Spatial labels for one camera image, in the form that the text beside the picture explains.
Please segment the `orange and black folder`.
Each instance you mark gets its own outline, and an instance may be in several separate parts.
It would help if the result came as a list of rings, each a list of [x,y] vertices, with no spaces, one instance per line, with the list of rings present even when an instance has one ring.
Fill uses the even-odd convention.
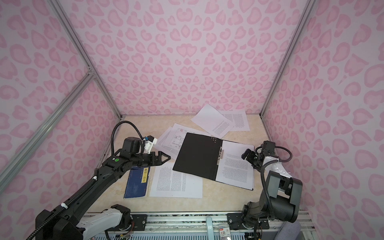
[[[173,170],[215,181],[223,141],[187,133]]]

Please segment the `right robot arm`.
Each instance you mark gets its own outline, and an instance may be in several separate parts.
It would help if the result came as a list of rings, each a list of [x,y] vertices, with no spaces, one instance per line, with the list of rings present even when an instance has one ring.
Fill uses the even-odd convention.
[[[253,230],[260,234],[270,228],[271,221],[297,220],[303,183],[283,166],[292,158],[290,150],[270,141],[242,154],[242,159],[260,173],[263,190],[258,202],[248,202],[240,214],[227,214],[230,230]]]

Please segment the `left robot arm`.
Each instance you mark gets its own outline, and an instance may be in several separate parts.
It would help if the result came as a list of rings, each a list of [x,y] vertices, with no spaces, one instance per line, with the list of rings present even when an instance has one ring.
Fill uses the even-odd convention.
[[[43,210],[36,217],[36,228],[29,240],[86,240],[90,229],[80,227],[82,217],[92,204],[117,180],[132,168],[161,166],[165,153],[153,152],[157,143],[153,136],[128,137],[123,147],[115,150],[111,143],[111,156],[95,169],[94,175],[76,193],[52,211]]]

